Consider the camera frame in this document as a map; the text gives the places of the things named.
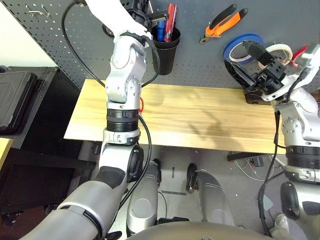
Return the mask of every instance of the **wooden table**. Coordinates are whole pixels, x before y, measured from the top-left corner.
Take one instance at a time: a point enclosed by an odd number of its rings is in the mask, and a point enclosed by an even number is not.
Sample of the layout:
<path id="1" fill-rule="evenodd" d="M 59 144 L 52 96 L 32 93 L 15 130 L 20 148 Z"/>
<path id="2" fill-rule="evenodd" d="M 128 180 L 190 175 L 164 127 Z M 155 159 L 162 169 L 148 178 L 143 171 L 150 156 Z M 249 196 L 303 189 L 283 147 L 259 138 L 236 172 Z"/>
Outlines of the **wooden table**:
<path id="1" fill-rule="evenodd" d="M 12 139 L 0 137 L 0 170 L 5 162 L 9 149 L 13 143 Z"/>
<path id="2" fill-rule="evenodd" d="M 87 79 L 64 138 L 102 141 L 107 126 L 106 97 L 103 87 Z M 247 104 L 240 89 L 150 84 L 143 89 L 142 98 L 142 116 L 154 145 L 274 152 L 273 108 Z M 140 130 L 139 142 L 147 144 L 141 125 Z M 282 133 L 279 144 L 284 144 Z"/>

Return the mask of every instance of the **pegboard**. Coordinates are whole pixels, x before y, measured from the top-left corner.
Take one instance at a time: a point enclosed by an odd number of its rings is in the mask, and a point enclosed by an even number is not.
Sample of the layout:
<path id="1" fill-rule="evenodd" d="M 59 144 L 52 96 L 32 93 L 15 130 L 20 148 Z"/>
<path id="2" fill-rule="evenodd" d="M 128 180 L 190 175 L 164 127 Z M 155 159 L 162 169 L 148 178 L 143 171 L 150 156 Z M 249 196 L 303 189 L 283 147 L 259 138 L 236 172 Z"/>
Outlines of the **pegboard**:
<path id="1" fill-rule="evenodd" d="M 92 78 L 74 58 L 62 36 L 61 17 L 70 3 L 65 0 L 3 0 L 3 5 L 23 26 L 39 46 L 81 88 L 86 78 Z M 228 74 L 223 63 L 223 50 L 228 42 L 245 33 L 262 36 L 265 47 L 274 43 L 291 46 L 292 51 L 310 43 L 318 43 L 320 36 L 319 0 L 153 0 L 154 10 L 167 8 L 168 3 L 178 6 L 176 27 L 181 32 L 172 73 L 159 76 L 153 83 L 239 89 L 241 86 Z M 237 3 L 239 11 L 248 8 L 248 14 L 220 38 L 199 44 L 208 22 L 229 5 Z M 28 9 L 42 11 L 41 4 L 50 13 L 49 17 L 28 15 Z M 74 6 L 66 17 L 66 32 L 71 44 L 81 59 L 100 78 L 110 72 L 110 57 L 114 43 L 102 31 L 101 22 L 87 6 Z M 151 50 L 146 50 L 146 82 L 154 75 Z M 249 72 L 257 70 L 257 63 L 244 66 Z M 289 73 L 294 69 L 287 68 Z M 306 90 L 320 87 L 320 72 Z"/>

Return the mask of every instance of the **tool holder cup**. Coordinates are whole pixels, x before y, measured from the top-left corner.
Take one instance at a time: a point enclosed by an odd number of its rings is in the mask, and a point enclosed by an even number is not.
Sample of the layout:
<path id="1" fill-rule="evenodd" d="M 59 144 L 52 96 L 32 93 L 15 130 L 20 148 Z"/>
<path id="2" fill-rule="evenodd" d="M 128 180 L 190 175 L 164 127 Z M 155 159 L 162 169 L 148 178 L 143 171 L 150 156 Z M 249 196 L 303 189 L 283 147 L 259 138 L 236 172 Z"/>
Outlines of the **tool holder cup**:
<path id="1" fill-rule="evenodd" d="M 154 27 L 152 29 L 153 33 L 157 32 L 157 28 Z M 159 58 L 160 58 L 160 75 L 168 75 L 171 73 L 172 68 L 174 66 L 174 60 L 176 55 L 176 49 L 180 41 L 180 31 L 177 28 L 173 29 L 172 35 L 171 35 L 171 41 L 170 42 L 160 42 L 157 40 L 153 40 L 154 45 L 156 47 L 156 51 L 158 52 Z M 153 69 L 154 71 L 157 70 L 157 60 L 155 56 L 152 56 L 153 58 Z"/>

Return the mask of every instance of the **wire cutters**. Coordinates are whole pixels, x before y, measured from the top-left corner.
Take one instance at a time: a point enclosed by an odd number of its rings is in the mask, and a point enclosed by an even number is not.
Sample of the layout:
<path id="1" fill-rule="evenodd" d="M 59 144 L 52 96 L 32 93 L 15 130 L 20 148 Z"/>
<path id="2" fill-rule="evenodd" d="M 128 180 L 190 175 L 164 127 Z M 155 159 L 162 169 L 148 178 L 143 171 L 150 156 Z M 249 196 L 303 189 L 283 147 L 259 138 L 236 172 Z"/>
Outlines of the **wire cutters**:
<path id="1" fill-rule="evenodd" d="M 199 43 L 205 44 L 206 42 L 211 40 L 211 38 L 220 38 L 221 34 L 240 22 L 240 20 L 243 19 L 248 13 L 247 8 L 241 9 L 233 17 L 225 22 L 225 20 L 227 20 L 236 9 L 237 4 L 232 4 L 228 8 L 223 10 L 211 22 L 209 22 L 209 25 L 205 29 L 205 35 L 200 39 Z"/>

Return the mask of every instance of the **metal bracket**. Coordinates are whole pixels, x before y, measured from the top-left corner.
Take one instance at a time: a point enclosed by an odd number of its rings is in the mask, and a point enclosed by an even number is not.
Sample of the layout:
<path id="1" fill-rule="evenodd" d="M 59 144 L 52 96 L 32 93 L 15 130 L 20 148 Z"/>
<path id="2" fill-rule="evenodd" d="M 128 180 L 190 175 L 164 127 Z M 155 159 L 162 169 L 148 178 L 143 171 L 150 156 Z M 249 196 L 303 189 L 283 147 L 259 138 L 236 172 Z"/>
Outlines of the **metal bracket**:
<path id="1" fill-rule="evenodd" d="M 46 18 L 50 16 L 50 13 L 45 9 L 45 6 L 43 4 L 41 4 L 41 8 L 45 13 L 43 13 L 42 11 L 32 11 L 27 4 L 25 5 L 25 7 L 26 9 L 28 9 L 28 15 L 30 18 L 33 18 L 35 14 L 44 15 Z"/>

